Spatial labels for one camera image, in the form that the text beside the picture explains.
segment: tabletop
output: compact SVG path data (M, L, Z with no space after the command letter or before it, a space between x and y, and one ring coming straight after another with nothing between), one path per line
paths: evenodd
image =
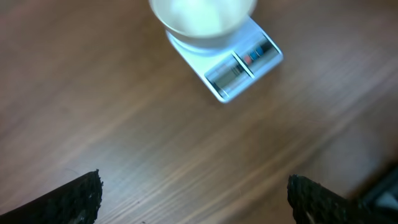
M0 3L0 213L99 169L96 223L295 223L398 158L398 3L259 1L284 61L219 103L147 1Z

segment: kitchen scale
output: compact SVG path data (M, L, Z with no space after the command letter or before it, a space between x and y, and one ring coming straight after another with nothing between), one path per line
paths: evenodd
M227 47L194 47L167 32L172 45L222 103L228 103L283 60L269 36L249 18Z

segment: white bowl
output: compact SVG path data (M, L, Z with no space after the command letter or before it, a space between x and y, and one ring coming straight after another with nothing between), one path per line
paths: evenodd
M219 47L248 19L256 0L149 0L166 29L199 47Z

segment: red button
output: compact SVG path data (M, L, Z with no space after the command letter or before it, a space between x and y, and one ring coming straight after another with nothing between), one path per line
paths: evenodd
M244 56L244 62L246 62L247 65L250 65L253 61L251 60L250 56L245 55Z

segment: digital kitchen scale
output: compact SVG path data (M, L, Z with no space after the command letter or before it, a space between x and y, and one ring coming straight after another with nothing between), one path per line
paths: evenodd
M222 103L228 103L283 60L278 46L250 18L227 47L193 47L167 32L172 45Z

